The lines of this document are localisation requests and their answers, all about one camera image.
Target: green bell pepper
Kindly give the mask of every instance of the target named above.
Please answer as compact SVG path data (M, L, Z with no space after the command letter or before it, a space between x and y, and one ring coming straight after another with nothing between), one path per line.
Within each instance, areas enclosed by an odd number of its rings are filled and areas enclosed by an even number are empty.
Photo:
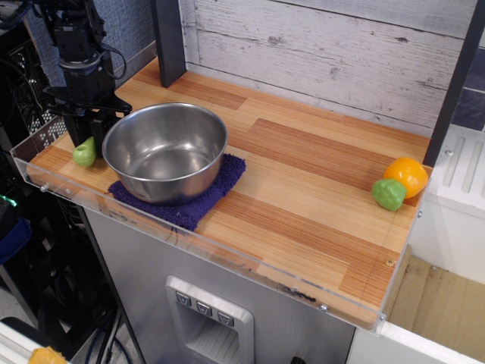
M396 211L401 207L407 190L401 182L393 178L387 178L377 181L372 186L371 193L379 205L386 210Z

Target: green pepper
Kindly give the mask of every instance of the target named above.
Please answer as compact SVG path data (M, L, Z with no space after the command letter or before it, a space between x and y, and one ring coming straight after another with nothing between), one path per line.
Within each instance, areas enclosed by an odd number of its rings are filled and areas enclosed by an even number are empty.
M76 164L83 167L89 167L94 163L96 160L96 147L92 136L73 151L73 160Z
M396 211L401 207L406 193L406 187L393 178L379 180L372 186L372 196L377 203L390 211Z

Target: wooden plank wall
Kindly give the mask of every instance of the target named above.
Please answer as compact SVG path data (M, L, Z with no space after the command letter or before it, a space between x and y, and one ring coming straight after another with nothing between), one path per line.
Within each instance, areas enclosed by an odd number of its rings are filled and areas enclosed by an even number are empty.
M187 67L430 136L476 0L180 0Z

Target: black metal frame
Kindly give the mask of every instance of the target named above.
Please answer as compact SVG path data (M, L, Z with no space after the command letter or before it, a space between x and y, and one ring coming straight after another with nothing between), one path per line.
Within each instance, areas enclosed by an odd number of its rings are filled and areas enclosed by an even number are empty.
M150 2L161 85L169 87L186 72L179 2L177 0L150 0Z
M430 144L427 148L423 164L434 167L440 154L441 146L445 140L449 125L452 123L453 114L460 95L462 94L463 86L470 70L471 62L477 52L480 39L485 29L485 0L477 0L473 16L471 18L470 26L468 28L465 41L463 42L462 50L458 61L456 63L455 71L453 72L452 80L449 84L448 92L446 93L443 106L436 121L433 135L431 136Z

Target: green light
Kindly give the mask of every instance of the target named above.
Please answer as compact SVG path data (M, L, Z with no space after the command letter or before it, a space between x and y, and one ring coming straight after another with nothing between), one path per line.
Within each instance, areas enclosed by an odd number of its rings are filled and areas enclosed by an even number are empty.
M0 197L3 198L5 201L9 202L13 207L17 206L17 202L13 199L9 199L8 197L3 195L0 195Z

